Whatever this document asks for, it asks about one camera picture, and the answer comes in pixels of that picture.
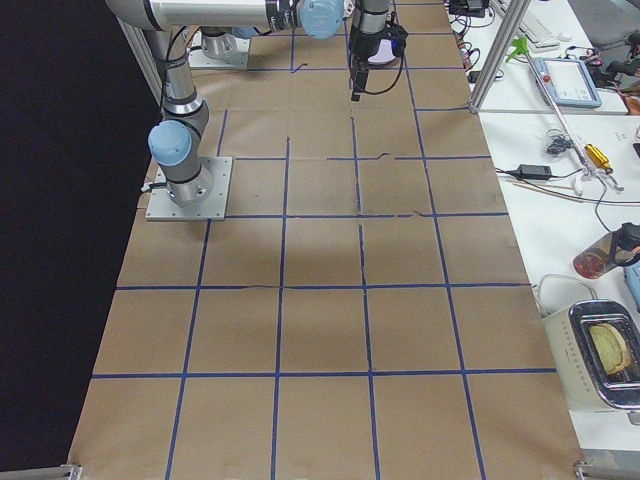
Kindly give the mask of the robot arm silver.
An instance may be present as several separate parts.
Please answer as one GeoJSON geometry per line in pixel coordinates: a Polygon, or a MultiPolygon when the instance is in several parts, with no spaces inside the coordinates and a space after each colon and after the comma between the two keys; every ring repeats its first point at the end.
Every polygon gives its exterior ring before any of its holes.
{"type": "Polygon", "coordinates": [[[143,34],[161,80],[161,122],[151,129],[148,145],[169,196],[178,205],[192,204],[212,184],[198,158],[209,107],[193,82],[183,30],[143,34]]]}
{"type": "MultiPolygon", "coordinates": [[[[302,29],[314,39],[333,36],[344,19],[342,1],[109,1],[107,6],[124,23],[144,32],[163,82],[161,106],[186,115],[198,110],[202,99],[194,86],[181,29],[248,27],[276,32],[302,29]]],[[[351,99],[366,89],[369,60],[388,41],[393,55],[404,58],[406,30],[395,22],[388,1],[356,1],[349,37],[351,99]]]]}

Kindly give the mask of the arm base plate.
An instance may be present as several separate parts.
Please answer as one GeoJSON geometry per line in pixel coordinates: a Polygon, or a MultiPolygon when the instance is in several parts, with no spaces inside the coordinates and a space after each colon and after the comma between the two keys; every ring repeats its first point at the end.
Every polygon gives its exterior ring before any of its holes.
{"type": "Polygon", "coordinates": [[[190,48],[192,70],[245,70],[251,41],[230,34],[197,37],[190,48]]]}
{"type": "Polygon", "coordinates": [[[157,168],[150,190],[146,219],[149,221],[223,221],[226,215],[233,159],[199,157],[199,176],[187,184],[168,182],[157,168]]]}

